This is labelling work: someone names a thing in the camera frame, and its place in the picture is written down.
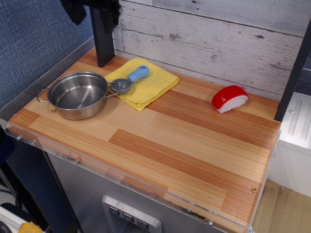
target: pot handle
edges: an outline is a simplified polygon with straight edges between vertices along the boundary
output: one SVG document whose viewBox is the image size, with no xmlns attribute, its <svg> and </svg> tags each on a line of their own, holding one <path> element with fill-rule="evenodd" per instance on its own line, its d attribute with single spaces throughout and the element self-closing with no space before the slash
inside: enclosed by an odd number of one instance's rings
<svg viewBox="0 0 311 233">
<path fill-rule="evenodd" d="M 40 95 L 40 93 L 41 93 L 42 91 L 46 91 L 46 90 L 48 90 L 48 88 L 45 88 L 45 89 L 39 91 L 39 93 L 37 94 L 37 100 L 38 100 L 40 103 L 50 103 L 49 101 L 39 100 L 39 95 Z"/>
<path fill-rule="evenodd" d="M 107 97 L 110 97 L 110 96 L 115 96 L 115 95 L 117 95 L 119 93 L 119 91 L 120 91 L 119 85 L 116 82 L 109 82 L 108 84 L 112 84 L 112 83 L 114 83 L 114 84 L 116 84 L 118 86 L 118 90 L 117 90 L 117 92 L 115 94 L 111 94 L 109 96 L 105 96 L 104 99 L 106 99 Z"/>
</svg>

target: button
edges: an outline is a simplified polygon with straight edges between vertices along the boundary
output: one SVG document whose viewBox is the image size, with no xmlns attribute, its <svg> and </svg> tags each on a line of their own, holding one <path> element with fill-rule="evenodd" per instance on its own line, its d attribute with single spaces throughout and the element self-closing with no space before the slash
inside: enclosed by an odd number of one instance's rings
<svg viewBox="0 0 311 233">
<path fill-rule="evenodd" d="M 149 226 L 148 226 L 148 224 L 147 224 L 146 222 L 137 219 L 137 223 L 138 223 L 138 225 L 139 225 L 141 228 L 146 229 L 146 230 L 149 229 Z"/>
<path fill-rule="evenodd" d="M 134 218 L 126 213 L 123 213 L 123 217 L 126 221 L 134 222 Z"/>
<path fill-rule="evenodd" d="M 114 215 L 117 215 L 117 216 L 120 215 L 119 210 L 116 209 L 115 207 L 109 206 L 109 210 L 110 210 L 110 212 L 111 212 L 112 214 L 114 214 Z"/>
</svg>

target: white appliance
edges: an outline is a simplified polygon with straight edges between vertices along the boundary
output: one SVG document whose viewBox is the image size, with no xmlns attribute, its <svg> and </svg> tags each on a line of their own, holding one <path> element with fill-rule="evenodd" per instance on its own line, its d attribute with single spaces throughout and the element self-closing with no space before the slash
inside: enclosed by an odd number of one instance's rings
<svg viewBox="0 0 311 233">
<path fill-rule="evenodd" d="M 2 221 L 11 230 L 12 233 L 18 233 L 22 223 L 26 221 L 16 216 L 10 211 L 0 206 L 0 221 Z"/>
<path fill-rule="evenodd" d="M 280 127 L 268 179 L 311 197 L 311 96 L 294 92 Z"/>
</svg>

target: metal ladle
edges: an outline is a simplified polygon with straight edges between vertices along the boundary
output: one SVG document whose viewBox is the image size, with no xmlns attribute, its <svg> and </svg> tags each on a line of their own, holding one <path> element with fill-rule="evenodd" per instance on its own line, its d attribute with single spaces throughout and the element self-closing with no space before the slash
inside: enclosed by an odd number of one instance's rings
<svg viewBox="0 0 311 233">
<path fill-rule="evenodd" d="M 139 66 L 134 72 L 130 73 L 127 79 L 116 79 L 110 85 L 111 89 L 116 93 L 119 85 L 119 95 L 124 95 L 132 87 L 132 83 L 136 83 L 139 79 L 146 78 L 150 74 L 150 70 L 147 66 Z"/>
</svg>

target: control panel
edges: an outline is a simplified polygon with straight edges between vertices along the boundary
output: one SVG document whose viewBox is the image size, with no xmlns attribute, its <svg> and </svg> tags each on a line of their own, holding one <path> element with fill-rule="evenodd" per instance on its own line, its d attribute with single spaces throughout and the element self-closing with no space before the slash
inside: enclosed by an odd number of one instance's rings
<svg viewBox="0 0 311 233">
<path fill-rule="evenodd" d="M 136 209 L 133 206 L 108 195 L 103 195 L 102 205 L 105 214 L 123 218 L 150 233 L 162 233 L 162 223 L 159 219 Z"/>
</svg>

